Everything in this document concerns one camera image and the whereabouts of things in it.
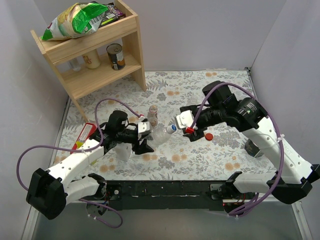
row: wooden shelf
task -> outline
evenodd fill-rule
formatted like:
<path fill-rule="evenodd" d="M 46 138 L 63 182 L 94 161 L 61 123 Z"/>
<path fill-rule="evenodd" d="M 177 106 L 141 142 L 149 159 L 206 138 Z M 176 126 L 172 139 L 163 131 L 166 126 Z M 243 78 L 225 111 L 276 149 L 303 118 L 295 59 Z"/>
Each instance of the wooden shelf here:
<path fill-rule="evenodd" d="M 125 18 L 98 29 L 93 34 L 80 38 L 61 41 L 42 41 L 34 30 L 31 34 L 40 52 L 68 93 L 72 102 L 79 110 L 83 119 L 88 118 L 77 102 L 78 99 L 88 95 L 117 79 L 128 74 L 142 88 L 147 90 L 145 67 L 140 39 L 140 25 L 138 15 L 122 0 L 114 0 L 115 6 L 125 14 Z M 59 72 L 57 65 L 95 50 L 103 45 L 122 39 L 125 67 L 113 70 L 108 54 L 100 56 L 101 65 L 95 69 L 86 68 L 83 64 L 80 71 L 69 70 Z"/>
<path fill-rule="evenodd" d="M 88 36 L 66 41 L 42 41 L 39 38 L 39 41 L 53 64 L 59 65 L 135 31 L 137 31 L 136 18 L 129 16 L 103 26 Z"/>
<path fill-rule="evenodd" d="M 128 52 L 124 53 L 125 67 L 121 70 L 111 68 L 107 53 L 101 55 L 100 60 L 101 65 L 95 69 L 89 69 L 83 64 L 80 71 L 71 69 L 61 74 L 76 100 L 141 69 L 141 65 Z"/>

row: red connector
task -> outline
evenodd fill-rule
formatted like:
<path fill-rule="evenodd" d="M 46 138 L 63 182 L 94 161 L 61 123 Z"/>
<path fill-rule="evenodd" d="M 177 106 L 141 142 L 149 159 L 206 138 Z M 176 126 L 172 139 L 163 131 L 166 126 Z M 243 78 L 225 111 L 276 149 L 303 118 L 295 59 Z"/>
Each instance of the red connector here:
<path fill-rule="evenodd" d="M 145 120 L 145 119 L 146 119 L 145 115 L 140 114 L 140 116 L 139 116 L 139 121 L 142 122 L 142 121 Z"/>
<path fill-rule="evenodd" d="M 187 127 L 187 128 L 185 129 L 185 132 L 188 133 L 188 134 L 193 134 L 194 131 L 195 131 L 195 130 L 194 130 L 193 128 L 191 128 L 191 127 Z"/>

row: white wall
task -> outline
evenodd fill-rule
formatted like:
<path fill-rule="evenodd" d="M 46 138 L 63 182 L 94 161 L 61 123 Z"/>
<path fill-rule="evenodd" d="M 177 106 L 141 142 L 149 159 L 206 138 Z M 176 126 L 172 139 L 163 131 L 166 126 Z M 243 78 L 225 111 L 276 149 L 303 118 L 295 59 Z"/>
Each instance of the white wall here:
<path fill-rule="evenodd" d="M 16 177 L 20 154 L 36 144 L 53 145 L 67 95 L 42 57 L 30 29 L 46 23 L 32 0 L 4 0 L 0 8 L 0 239 L 20 239 L 30 206 Z M 22 160 L 29 186 L 37 168 L 47 168 L 51 150 L 33 150 Z"/>
<path fill-rule="evenodd" d="M 320 164 L 320 1 L 287 1 L 252 66 L 259 99 L 290 144 Z M 302 201 L 312 236 L 320 239 L 320 181 Z"/>
<path fill-rule="evenodd" d="M 285 1 L 124 0 L 140 16 L 146 70 L 251 67 Z M 34 2 L 49 24 L 75 1 Z"/>

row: plastic bottle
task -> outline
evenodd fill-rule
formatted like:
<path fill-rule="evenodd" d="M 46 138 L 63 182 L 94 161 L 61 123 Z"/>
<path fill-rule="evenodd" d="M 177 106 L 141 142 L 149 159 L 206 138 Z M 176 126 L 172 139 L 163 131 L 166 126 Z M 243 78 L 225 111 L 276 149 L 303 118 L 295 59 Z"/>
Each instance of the plastic bottle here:
<path fill-rule="evenodd" d="M 116 152 L 117 161 L 128 161 L 131 155 L 132 145 L 129 143 L 118 143 L 113 150 Z"/>
<path fill-rule="evenodd" d="M 151 133 L 153 140 L 148 140 L 147 144 L 155 150 L 157 147 L 167 142 L 171 138 L 171 134 L 176 131 L 177 127 L 175 125 L 158 127 Z"/>
<path fill-rule="evenodd" d="M 71 59 L 70 61 L 68 61 L 68 64 L 69 67 L 75 72 L 79 72 L 81 70 L 81 66 L 77 58 Z"/>

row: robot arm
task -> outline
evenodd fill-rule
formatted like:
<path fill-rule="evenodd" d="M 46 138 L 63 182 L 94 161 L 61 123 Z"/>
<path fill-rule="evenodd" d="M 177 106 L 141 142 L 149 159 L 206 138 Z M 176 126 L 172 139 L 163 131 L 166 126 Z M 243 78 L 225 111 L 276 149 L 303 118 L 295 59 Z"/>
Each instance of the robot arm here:
<path fill-rule="evenodd" d="M 215 81 L 204 87 L 202 92 L 206 96 L 218 84 L 221 82 Z M 208 103 L 209 107 L 201 111 L 192 131 L 190 127 L 198 107 L 191 105 L 180 108 L 181 114 L 176 117 L 176 122 L 178 128 L 183 130 L 183 136 L 193 142 L 204 137 L 207 127 L 226 123 L 252 140 L 272 164 L 276 168 L 279 167 L 280 139 L 277 138 L 267 112 L 256 100 L 247 97 L 238 101 L 225 85 L 213 92 L 208 98 Z M 284 146 L 284 165 L 281 181 L 272 194 L 281 202 L 292 204 L 310 192 L 311 183 L 320 178 L 320 168 L 317 164 L 312 165 L 304 160 L 285 139 L 281 140 Z M 276 174 L 276 172 L 264 174 L 236 172 L 218 190 L 218 194 L 230 197 L 239 193 L 266 193 L 274 183 Z"/>
<path fill-rule="evenodd" d="M 54 219 L 67 204 L 78 199 L 86 196 L 90 196 L 89 198 L 93 200 L 103 198 L 106 193 L 106 181 L 103 177 L 92 173 L 80 180 L 74 181 L 74 179 L 118 143 L 132 144 L 132 150 L 137 155 L 154 151 L 144 139 L 151 132 L 147 119 L 139 122 L 134 129 L 129 129 L 128 126 L 128 115 L 115 110 L 110 115 L 109 121 L 100 125 L 103 141 L 99 147 L 85 151 L 100 143 L 101 136 L 96 130 L 80 147 L 82 152 L 74 152 L 59 164 L 47 170 L 39 168 L 33 173 L 26 201 L 48 219 Z"/>

